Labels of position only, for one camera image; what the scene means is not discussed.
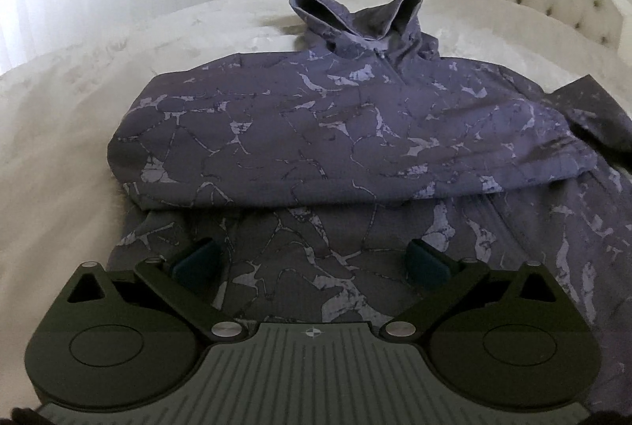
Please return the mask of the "purple marble-pattern hooded jacket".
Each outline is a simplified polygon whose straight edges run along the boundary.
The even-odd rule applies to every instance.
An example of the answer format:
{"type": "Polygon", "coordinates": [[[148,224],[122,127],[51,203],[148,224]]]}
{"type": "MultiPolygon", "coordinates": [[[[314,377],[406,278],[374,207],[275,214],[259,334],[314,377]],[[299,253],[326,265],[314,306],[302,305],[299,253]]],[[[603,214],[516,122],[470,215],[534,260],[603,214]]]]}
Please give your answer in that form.
{"type": "Polygon", "coordinates": [[[629,115],[590,76],[545,91],[441,56],[422,0],[289,3],[303,49],[155,76],[124,115],[107,161],[128,216],[108,269],[208,243],[195,280],[229,316],[381,325],[420,298],[412,240],[538,261],[600,342],[588,405],[629,412],[629,115]]]}

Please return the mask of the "cream embroidered bedspread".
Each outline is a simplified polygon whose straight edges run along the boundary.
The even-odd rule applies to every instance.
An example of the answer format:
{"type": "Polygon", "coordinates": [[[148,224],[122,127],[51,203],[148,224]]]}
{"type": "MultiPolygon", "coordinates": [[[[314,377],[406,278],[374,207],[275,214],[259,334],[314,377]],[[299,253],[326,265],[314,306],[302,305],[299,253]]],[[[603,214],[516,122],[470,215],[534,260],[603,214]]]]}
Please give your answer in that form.
{"type": "MultiPolygon", "coordinates": [[[[623,107],[631,68],[615,51],[506,0],[424,0],[422,28],[447,56],[502,64],[545,90],[591,75],[623,107]]],[[[27,342],[80,262],[105,261],[123,200],[110,137],[158,73],[232,53],[292,51],[288,0],[214,0],[31,60],[1,78],[1,409],[38,404],[27,342]]]]}

